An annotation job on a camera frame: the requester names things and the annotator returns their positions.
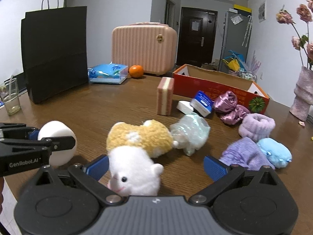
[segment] pink suitcase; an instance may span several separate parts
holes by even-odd
[[[160,23],[119,26],[112,32],[112,62],[141,65],[146,73],[162,75],[175,65],[177,33]]]

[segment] doorway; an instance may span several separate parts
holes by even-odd
[[[169,25],[171,28],[174,27],[175,17],[175,3],[171,0],[166,0],[164,24]]]
[[[177,65],[212,62],[216,23],[217,11],[182,7]]]

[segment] dried pink rose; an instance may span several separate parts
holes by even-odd
[[[300,39],[295,37],[295,36],[292,36],[292,39],[291,39],[291,42],[292,42],[292,45],[294,46],[294,48],[296,50],[300,50]]]
[[[308,57],[313,60],[313,43],[306,45],[306,51],[308,52]]]
[[[292,15],[288,13],[287,11],[280,11],[276,14],[276,20],[280,24],[292,24]]]
[[[309,9],[313,12],[313,0],[307,0]]]
[[[300,16],[300,19],[304,22],[312,22],[312,14],[309,9],[304,4],[300,4],[300,7],[297,8],[297,14]]]

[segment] white soap bar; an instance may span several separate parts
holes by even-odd
[[[52,152],[49,158],[51,166],[61,166],[66,164],[74,156],[77,148],[77,138],[74,132],[60,121],[46,123],[38,133],[38,140],[49,137],[73,136],[76,143],[72,149]]]
[[[190,106],[190,102],[181,100],[177,104],[177,108],[184,114],[188,115],[193,112],[193,107]]]

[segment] orange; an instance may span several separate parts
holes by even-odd
[[[140,78],[143,75],[143,67],[141,65],[133,65],[129,68],[128,73],[132,78]]]

